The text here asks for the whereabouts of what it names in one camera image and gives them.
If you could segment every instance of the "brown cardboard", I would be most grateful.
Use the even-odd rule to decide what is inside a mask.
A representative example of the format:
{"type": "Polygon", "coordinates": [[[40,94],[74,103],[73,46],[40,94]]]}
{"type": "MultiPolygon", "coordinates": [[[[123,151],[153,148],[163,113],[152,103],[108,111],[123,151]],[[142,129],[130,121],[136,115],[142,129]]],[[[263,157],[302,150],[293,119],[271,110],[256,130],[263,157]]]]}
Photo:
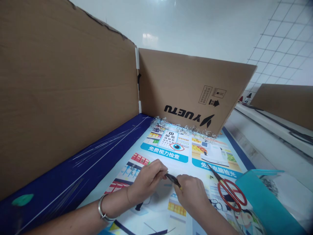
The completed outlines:
{"type": "Polygon", "coordinates": [[[313,86],[262,84],[251,105],[313,131],[313,86]]]}
{"type": "Polygon", "coordinates": [[[215,134],[222,129],[256,69],[249,64],[142,48],[139,60],[142,113],[215,134]],[[201,101],[203,93],[208,96],[201,101]],[[210,105],[210,100],[219,105],[210,105]]]}
{"type": "Polygon", "coordinates": [[[0,199],[138,114],[135,45],[65,0],[0,1],[0,199]]]}

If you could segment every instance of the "silver bracelet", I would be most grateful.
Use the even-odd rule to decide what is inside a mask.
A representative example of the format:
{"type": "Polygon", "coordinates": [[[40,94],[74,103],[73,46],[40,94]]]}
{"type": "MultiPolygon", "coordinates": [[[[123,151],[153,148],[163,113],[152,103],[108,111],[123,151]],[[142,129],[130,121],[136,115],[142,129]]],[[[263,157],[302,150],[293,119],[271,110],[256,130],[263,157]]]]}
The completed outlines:
{"type": "Polygon", "coordinates": [[[98,210],[99,210],[100,218],[101,218],[101,219],[103,219],[104,221],[106,221],[106,222],[108,222],[108,223],[112,223],[112,222],[114,222],[117,218],[114,218],[114,219],[113,219],[113,218],[109,218],[106,213],[103,215],[102,209],[101,209],[101,204],[102,204],[103,198],[104,198],[105,196],[107,196],[107,195],[108,195],[108,194],[104,194],[104,195],[102,195],[102,197],[100,197],[99,203],[98,203],[98,210]]]}

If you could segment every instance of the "scissors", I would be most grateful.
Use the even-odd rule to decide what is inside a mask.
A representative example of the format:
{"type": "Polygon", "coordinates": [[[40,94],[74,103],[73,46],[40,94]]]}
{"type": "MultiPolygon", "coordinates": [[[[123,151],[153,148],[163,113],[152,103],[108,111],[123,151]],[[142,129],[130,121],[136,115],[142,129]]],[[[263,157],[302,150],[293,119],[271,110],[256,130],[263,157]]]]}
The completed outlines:
{"type": "Polygon", "coordinates": [[[233,209],[234,211],[236,212],[240,212],[241,211],[241,205],[243,206],[246,206],[247,205],[247,199],[244,195],[244,193],[240,190],[240,188],[238,188],[238,186],[231,182],[230,180],[228,179],[222,179],[222,177],[219,176],[219,174],[217,174],[215,172],[215,170],[212,169],[212,167],[210,167],[209,164],[207,164],[208,167],[210,168],[210,170],[213,172],[214,176],[216,177],[216,179],[218,180],[218,184],[217,184],[217,188],[218,188],[218,192],[219,192],[219,195],[222,197],[223,201],[226,203],[226,205],[228,205],[231,209],[233,209]],[[235,186],[235,188],[238,190],[238,192],[241,194],[241,196],[243,197],[244,199],[244,202],[242,202],[237,196],[236,194],[234,193],[234,191],[230,188],[230,186],[227,184],[227,183],[230,183],[231,185],[235,186]],[[235,203],[237,204],[238,208],[232,206],[226,199],[225,197],[223,196],[222,192],[221,192],[221,186],[223,187],[223,189],[232,197],[232,199],[235,201],[235,203]]]}
{"type": "Polygon", "coordinates": [[[179,182],[178,182],[178,180],[176,179],[175,176],[173,176],[173,175],[171,175],[171,174],[169,174],[169,173],[165,174],[165,176],[166,176],[172,183],[176,184],[180,189],[182,189],[182,187],[180,186],[180,184],[179,184],[179,182]]]}

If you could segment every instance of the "small bottle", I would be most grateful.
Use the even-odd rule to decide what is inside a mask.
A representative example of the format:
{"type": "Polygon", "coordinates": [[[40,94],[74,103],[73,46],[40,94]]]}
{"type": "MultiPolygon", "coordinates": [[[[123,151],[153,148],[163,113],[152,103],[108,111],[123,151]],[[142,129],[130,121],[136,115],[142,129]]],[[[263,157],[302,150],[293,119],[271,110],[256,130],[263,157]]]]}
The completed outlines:
{"type": "Polygon", "coordinates": [[[245,100],[244,100],[244,103],[245,103],[245,104],[248,103],[248,101],[249,101],[250,98],[251,98],[251,95],[252,95],[252,93],[250,93],[250,94],[245,98],[245,100]]]}

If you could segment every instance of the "green sticker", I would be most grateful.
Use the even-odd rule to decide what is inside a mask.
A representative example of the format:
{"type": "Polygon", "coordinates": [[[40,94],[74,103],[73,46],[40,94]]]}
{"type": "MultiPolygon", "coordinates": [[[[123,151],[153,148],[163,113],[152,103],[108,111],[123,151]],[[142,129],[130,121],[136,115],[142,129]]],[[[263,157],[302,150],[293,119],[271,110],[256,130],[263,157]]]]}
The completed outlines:
{"type": "Polygon", "coordinates": [[[14,206],[25,206],[30,200],[33,198],[33,194],[25,194],[22,195],[18,198],[16,198],[13,202],[12,205],[14,206]]]}

